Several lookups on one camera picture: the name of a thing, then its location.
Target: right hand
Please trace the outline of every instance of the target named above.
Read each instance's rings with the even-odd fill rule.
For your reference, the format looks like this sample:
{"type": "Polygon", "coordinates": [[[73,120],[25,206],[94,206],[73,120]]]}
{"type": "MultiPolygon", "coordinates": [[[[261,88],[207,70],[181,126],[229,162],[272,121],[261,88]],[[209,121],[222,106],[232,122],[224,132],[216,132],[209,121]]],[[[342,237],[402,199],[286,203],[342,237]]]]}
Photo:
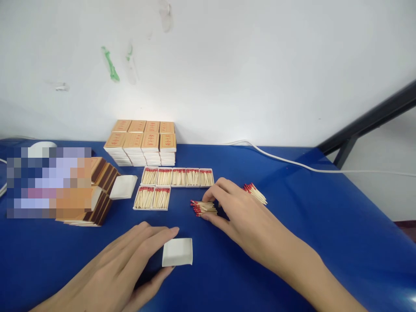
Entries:
{"type": "Polygon", "coordinates": [[[290,232],[257,198],[230,180],[218,179],[206,191],[202,201],[213,202],[215,199],[230,221],[209,212],[201,218],[224,231],[247,255],[267,269],[280,276],[291,273],[299,251],[308,247],[302,240],[290,232]]]}

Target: black bar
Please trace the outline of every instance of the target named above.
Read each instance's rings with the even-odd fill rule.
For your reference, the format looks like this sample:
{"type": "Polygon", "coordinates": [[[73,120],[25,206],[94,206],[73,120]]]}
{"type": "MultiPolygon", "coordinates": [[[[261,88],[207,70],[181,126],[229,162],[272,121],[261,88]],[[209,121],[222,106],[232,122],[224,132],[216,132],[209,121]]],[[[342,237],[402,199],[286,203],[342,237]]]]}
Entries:
{"type": "Polygon", "coordinates": [[[358,136],[353,136],[349,140],[346,140],[344,144],[339,149],[339,152],[337,154],[337,157],[334,160],[334,165],[337,166],[338,169],[341,169],[344,165],[345,161],[348,158],[348,155],[350,155],[352,148],[355,145],[355,142],[358,140],[358,136]]]}
{"type": "Polygon", "coordinates": [[[340,149],[353,136],[362,137],[415,106],[416,80],[318,145],[318,148],[328,155],[340,149]]]}

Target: green stain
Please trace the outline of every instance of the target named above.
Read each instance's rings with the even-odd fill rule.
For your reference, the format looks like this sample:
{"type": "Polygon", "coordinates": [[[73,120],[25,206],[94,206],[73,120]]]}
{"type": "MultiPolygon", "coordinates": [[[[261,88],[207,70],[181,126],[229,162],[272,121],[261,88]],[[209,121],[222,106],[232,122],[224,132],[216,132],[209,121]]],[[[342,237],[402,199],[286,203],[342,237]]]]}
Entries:
{"type": "Polygon", "coordinates": [[[107,62],[108,62],[108,66],[110,67],[111,80],[120,82],[120,77],[117,75],[116,68],[114,67],[113,62],[111,61],[111,58],[110,58],[110,51],[108,51],[105,46],[102,46],[101,50],[103,50],[105,58],[107,59],[107,62]]]}
{"type": "Polygon", "coordinates": [[[130,52],[128,52],[127,56],[126,56],[127,61],[130,61],[130,57],[131,57],[132,54],[133,54],[133,46],[131,45],[130,46],[130,52]]]}

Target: matchstick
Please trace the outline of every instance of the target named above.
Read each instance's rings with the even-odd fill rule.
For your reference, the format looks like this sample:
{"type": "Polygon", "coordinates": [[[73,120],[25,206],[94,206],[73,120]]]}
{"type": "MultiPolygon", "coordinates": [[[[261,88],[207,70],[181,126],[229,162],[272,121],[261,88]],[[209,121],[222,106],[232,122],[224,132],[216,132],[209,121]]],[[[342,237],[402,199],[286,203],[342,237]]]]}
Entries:
{"type": "Polygon", "coordinates": [[[199,170],[201,173],[201,186],[214,185],[214,176],[212,170],[199,170]]]}
{"type": "Polygon", "coordinates": [[[245,190],[247,193],[253,195],[255,198],[257,198],[263,205],[267,205],[266,197],[260,191],[254,186],[253,183],[251,184],[244,184],[243,190],[245,190]]]}
{"type": "Polygon", "coordinates": [[[218,213],[217,209],[214,207],[214,203],[210,201],[203,202],[191,200],[191,206],[193,207],[195,215],[197,217],[202,216],[206,212],[214,213],[215,215],[218,213]]]}
{"type": "Polygon", "coordinates": [[[137,193],[134,207],[136,209],[150,209],[152,207],[154,188],[147,186],[140,187],[137,193]]]}
{"type": "Polygon", "coordinates": [[[186,170],[185,169],[173,169],[172,185],[186,186],[186,170]]]}
{"type": "Polygon", "coordinates": [[[156,184],[157,168],[146,168],[143,172],[142,184],[156,184]]]}
{"type": "Polygon", "coordinates": [[[156,188],[156,195],[153,201],[154,209],[167,209],[169,205],[170,189],[156,188]]]}
{"type": "Polygon", "coordinates": [[[157,173],[157,185],[170,185],[172,180],[172,169],[161,169],[157,173]]]}
{"type": "Polygon", "coordinates": [[[186,170],[186,185],[198,185],[200,186],[199,170],[198,169],[187,169],[186,170]]]}

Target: blue table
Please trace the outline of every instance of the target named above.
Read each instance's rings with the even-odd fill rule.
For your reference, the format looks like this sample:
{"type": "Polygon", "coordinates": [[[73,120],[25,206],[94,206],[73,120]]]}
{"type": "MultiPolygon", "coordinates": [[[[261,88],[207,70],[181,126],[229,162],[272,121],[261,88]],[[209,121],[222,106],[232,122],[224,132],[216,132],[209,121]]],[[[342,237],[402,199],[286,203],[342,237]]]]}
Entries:
{"type": "MultiPolygon", "coordinates": [[[[91,146],[115,165],[103,143],[56,143],[91,146]]],[[[0,141],[0,158],[13,145],[31,144],[0,141]]],[[[264,150],[318,169],[335,169],[317,149],[264,150]]],[[[267,207],[321,255],[338,280],[370,311],[416,309],[415,244],[344,175],[310,172],[245,146],[179,144],[176,158],[177,167],[212,168],[216,179],[224,176],[240,186],[253,182],[266,196],[267,207]]],[[[141,177],[143,168],[121,167],[119,171],[141,177]]],[[[73,227],[49,219],[6,219],[2,198],[0,309],[34,307],[61,289],[107,244],[147,221],[153,226],[179,226],[178,237],[193,239],[194,263],[175,268],[142,311],[313,311],[297,292],[252,261],[224,233],[195,217],[189,201],[200,200],[204,192],[172,190],[167,212],[135,211],[134,198],[114,201],[101,228],[73,227]]],[[[161,257],[160,250],[141,281],[160,268],[161,257]]]]}

